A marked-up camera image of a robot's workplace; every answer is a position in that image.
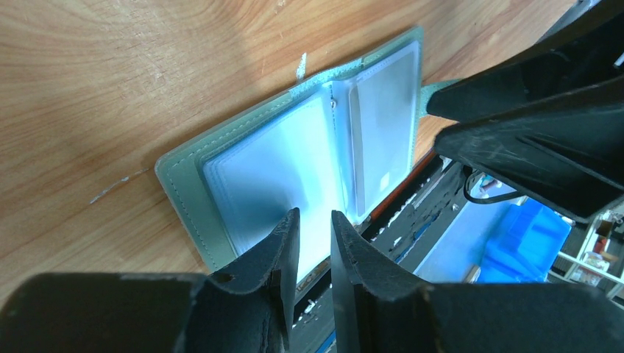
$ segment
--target black plastic part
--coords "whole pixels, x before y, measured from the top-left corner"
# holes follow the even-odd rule
[[[624,2],[435,93],[435,150],[580,222],[624,201]]]
[[[440,158],[430,160],[403,192],[361,233],[364,240],[372,239],[371,244],[391,260],[402,258],[399,265],[409,272],[414,271],[425,259],[466,202],[461,192],[464,181],[461,165],[451,162],[444,170],[442,166]],[[400,214],[389,224],[389,220],[397,213]],[[301,309],[299,312],[302,315],[293,328],[292,352],[336,351],[335,339],[332,342],[329,338],[336,328],[332,289],[329,283],[317,288],[319,286],[323,286],[322,280],[314,288],[320,289],[320,296],[310,296],[297,304],[307,307],[310,305],[308,299],[315,303],[311,309],[305,312]],[[295,309],[295,317],[299,319],[297,306]]]
[[[624,312],[583,285],[432,285],[332,213],[338,353],[611,352]]]
[[[293,209],[210,276],[41,274],[0,312],[0,351],[282,352],[298,262]]]
[[[417,293],[426,281],[365,241],[332,212],[332,284],[339,352],[432,352],[433,327]]]
[[[310,289],[305,292],[305,295],[295,301],[293,324],[297,323],[299,317],[305,314],[305,309],[310,305],[310,301],[316,301],[331,284],[329,257],[324,261],[328,262],[325,271],[320,272],[313,283],[310,284]]]

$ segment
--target blue container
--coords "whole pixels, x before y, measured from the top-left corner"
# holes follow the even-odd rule
[[[537,201],[510,205],[490,234],[477,282],[544,282],[570,230]]]

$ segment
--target wooden surface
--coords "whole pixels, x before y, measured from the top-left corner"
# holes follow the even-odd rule
[[[425,82],[468,76],[572,3],[4,0],[0,303],[41,271],[206,271],[154,163],[293,85],[303,53],[309,75],[419,24]]]

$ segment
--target black cable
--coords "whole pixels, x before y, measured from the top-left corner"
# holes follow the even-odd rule
[[[479,174],[481,174],[481,172],[476,171],[475,173],[472,173],[472,175],[468,176],[464,181],[464,197],[466,198],[466,200],[472,202],[473,204],[495,204],[497,202],[508,201],[524,196],[524,194],[519,191],[512,191],[510,193],[504,193],[503,195],[489,197],[487,199],[472,197],[472,195],[470,195],[470,188],[468,184],[471,179],[474,179],[475,176]]]

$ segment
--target stitching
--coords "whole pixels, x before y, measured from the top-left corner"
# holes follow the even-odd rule
[[[407,54],[410,51],[413,51],[413,49],[411,47],[412,47],[411,44],[409,44],[407,46],[404,46],[403,48],[401,48],[401,49],[397,50],[395,53],[393,53],[390,57],[387,57],[386,59],[381,60],[378,63],[375,63],[370,68],[368,68],[364,72],[362,72],[361,79],[362,80],[368,79],[371,76],[373,76],[376,73],[378,73],[379,71],[383,70],[384,68],[387,68],[388,66],[398,62],[399,60],[401,60],[405,56],[401,56],[401,57],[394,57],[394,56],[397,55],[397,54],[402,54],[402,53]],[[377,58],[379,58],[381,56],[383,56],[383,53],[375,55],[374,57],[371,58],[371,61],[375,61]]]
[[[177,195],[177,198],[180,200],[180,204],[182,205],[182,209],[184,210],[184,213],[186,214],[186,216],[188,217],[188,220],[191,222],[191,225],[195,229],[195,233],[197,234],[197,237],[199,238],[199,241],[202,242],[202,246],[206,250],[206,254],[208,254],[208,257],[210,258],[210,261],[213,263],[214,268],[216,270],[217,266],[216,266],[215,260],[213,259],[213,255],[210,254],[210,252],[208,251],[206,243],[204,243],[204,238],[202,238],[202,236],[199,235],[199,230],[197,230],[197,226],[195,225],[195,223],[193,223],[193,219],[191,219],[191,216],[188,214],[188,211],[186,210],[186,206],[184,205],[184,202],[182,201],[182,197],[180,197],[180,193],[177,192],[177,188],[175,187],[173,179],[169,176],[169,173],[167,173],[167,177],[169,178],[169,182],[171,183],[171,186],[174,187],[174,191],[175,191],[175,193]]]
[[[384,55],[387,55],[388,54],[388,50],[387,49],[389,49],[391,51],[391,50],[393,50],[392,48],[399,47],[400,49],[397,51],[397,52],[399,52],[399,51],[403,50],[404,48],[409,47],[412,43],[415,43],[414,41],[412,41],[411,43],[408,43],[407,45],[405,45],[404,47],[401,48],[401,46],[403,44],[405,44],[406,41],[410,41],[410,40],[415,40],[415,39],[413,39],[412,35],[410,35],[409,37],[406,37],[406,38],[395,38],[394,40],[391,40],[390,42],[385,44],[381,49],[378,49],[376,54],[373,54],[372,56],[365,58],[363,61],[367,61],[367,65],[370,65],[371,62],[379,59],[380,57],[382,57]]]
[[[330,84],[329,89],[330,89],[330,99],[333,100],[333,101],[336,101],[336,97],[333,95],[333,83]],[[333,107],[333,108],[331,108],[331,110],[332,110],[332,123],[333,123],[334,143],[338,143],[337,142],[338,141],[338,127],[336,125],[336,109],[335,109],[335,107]],[[341,166],[342,164],[343,163],[338,162],[338,165],[337,165],[338,166],[337,171],[338,171],[338,175],[339,175],[340,180],[344,179],[343,178],[344,171],[343,171],[343,168]],[[347,205],[349,204],[349,202],[347,201],[349,196],[345,195],[344,187],[342,186],[342,183],[340,185],[338,185],[338,189],[341,191],[342,204],[343,204],[343,207],[346,209]]]
[[[169,170],[173,169],[176,165],[179,165],[182,161],[184,161],[185,159],[189,158],[193,154],[199,153],[201,150],[206,149],[210,145],[213,145],[214,143],[217,143],[221,139],[226,138],[227,136],[231,135],[232,133],[234,133],[234,131],[236,131],[236,130],[238,130],[238,129],[246,126],[246,125],[249,125],[249,124],[251,124],[251,123],[261,119],[262,117],[264,117],[264,116],[274,112],[275,110],[279,109],[280,107],[282,107],[285,104],[288,104],[290,102],[291,102],[290,99],[286,99],[283,103],[280,103],[280,104],[276,105],[275,107],[273,107],[273,108],[267,110],[266,112],[256,116],[255,118],[249,119],[246,123],[238,125],[234,129],[232,129],[232,131],[227,132],[225,135],[219,136],[219,138],[217,138],[216,140],[212,140],[211,142],[206,143],[204,146],[200,147],[196,151],[191,152],[188,156],[183,157],[181,160],[178,160],[175,164],[173,164],[169,168]],[[176,196],[177,196],[178,200],[180,201],[180,204],[182,205],[182,209],[184,210],[184,213],[186,214],[186,217],[188,218],[189,222],[191,223],[191,226],[193,226],[193,229],[195,230],[195,235],[198,237],[199,241],[202,243],[202,247],[204,248],[206,254],[210,258],[210,261],[213,263],[214,268],[217,269],[218,266],[216,265],[216,262],[215,262],[215,260],[214,260],[214,258],[212,256],[212,254],[208,250],[208,247],[206,246],[206,242],[204,242],[204,238],[202,237],[202,235],[199,234],[199,230],[197,229],[197,226],[193,222],[193,219],[192,219],[191,215],[188,213],[188,210],[186,209],[186,206],[184,205],[184,201],[182,201],[182,197],[180,196],[180,193],[178,192],[178,190],[177,190],[177,188],[176,188],[176,186],[174,184],[174,180],[171,178],[171,175],[169,174],[168,171],[167,171],[167,177],[169,178],[169,183],[171,183],[171,186],[174,188]]]

